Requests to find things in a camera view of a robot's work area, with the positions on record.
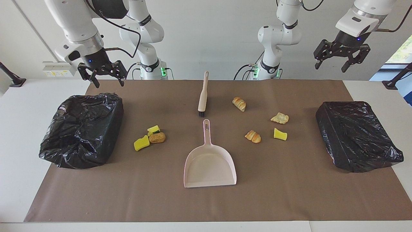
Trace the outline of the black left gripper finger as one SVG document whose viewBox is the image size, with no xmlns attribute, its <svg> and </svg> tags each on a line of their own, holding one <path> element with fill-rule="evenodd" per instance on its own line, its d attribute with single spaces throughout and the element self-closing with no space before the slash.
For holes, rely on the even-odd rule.
<svg viewBox="0 0 412 232">
<path fill-rule="evenodd" d="M 336 41 L 330 42 L 323 39 L 314 51 L 314 58 L 317 60 L 315 69 L 318 70 L 325 59 L 337 56 L 338 44 Z"/>
<path fill-rule="evenodd" d="M 361 64 L 370 52 L 370 47 L 368 44 L 363 44 L 359 48 L 349 48 L 344 47 L 343 53 L 344 57 L 348 57 L 348 60 L 344 63 L 341 71 L 344 73 L 347 69 L 354 64 Z"/>
</svg>

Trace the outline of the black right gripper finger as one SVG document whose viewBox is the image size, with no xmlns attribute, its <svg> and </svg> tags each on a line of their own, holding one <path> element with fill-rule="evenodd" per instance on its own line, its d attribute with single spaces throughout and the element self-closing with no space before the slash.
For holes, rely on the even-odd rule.
<svg viewBox="0 0 412 232">
<path fill-rule="evenodd" d="M 120 60 L 111 63 L 109 75 L 115 77 L 119 81 L 121 87 L 124 87 L 125 79 L 127 78 L 127 71 Z"/>
<path fill-rule="evenodd" d="M 89 73 L 87 72 L 87 70 L 90 70 L 90 68 L 89 68 L 88 66 L 86 66 L 85 63 L 79 63 L 79 64 L 78 64 L 78 71 L 79 71 L 79 73 L 80 73 L 80 75 L 81 75 L 81 78 L 82 78 L 84 81 L 90 81 L 90 82 L 92 82 L 96 88 L 99 88 L 99 87 L 100 87 L 100 84 L 99 84 L 99 81 L 98 81 L 97 78 L 96 78 L 96 75 L 97 75 L 98 70 L 97 70 L 97 69 L 93 69 L 92 72 L 91 72 L 91 74 L 89 74 Z"/>
</svg>

